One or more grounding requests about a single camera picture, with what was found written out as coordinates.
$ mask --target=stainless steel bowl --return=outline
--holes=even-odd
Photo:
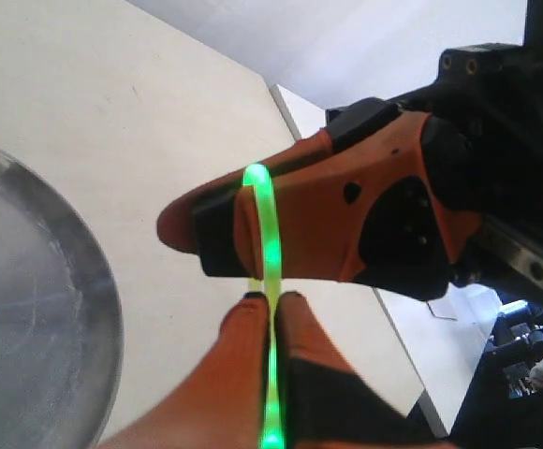
[[[76,212],[0,152],[0,449],[84,449],[122,359],[110,268]]]

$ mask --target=metal bowl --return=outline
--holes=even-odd
[[[0,152],[0,449],[84,449],[122,359],[110,268],[76,212]]]

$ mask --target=screw hole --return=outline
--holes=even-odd
[[[452,58],[449,54],[445,54],[442,58],[442,67],[449,70],[452,67]]]
[[[530,264],[530,273],[532,273],[532,277],[535,280],[543,280],[543,267],[537,262],[532,262],[532,264]]]
[[[467,70],[467,73],[469,75],[475,75],[477,72],[477,62],[475,59],[469,59],[467,61],[467,65],[465,66],[465,69]]]
[[[343,190],[343,195],[345,197],[346,204],[353,204],[359,198],[361,194],[361,186],[356,182],[347,182],[345,189]]]

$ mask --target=green glowing loop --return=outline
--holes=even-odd
[[[242,185],[253,186],[263,252],[263,282],[270,302],[271,316],[275,315],[282,280],[282,244],[280,226],[275,208],[273,182],[270,172],[261,164],[252,164],[244,171]],[[277,355],[275,331],[271,326],[270,354],[268,360],[268,391],[261,436],[261,449],[284,449],[284,435],[278,398]]]

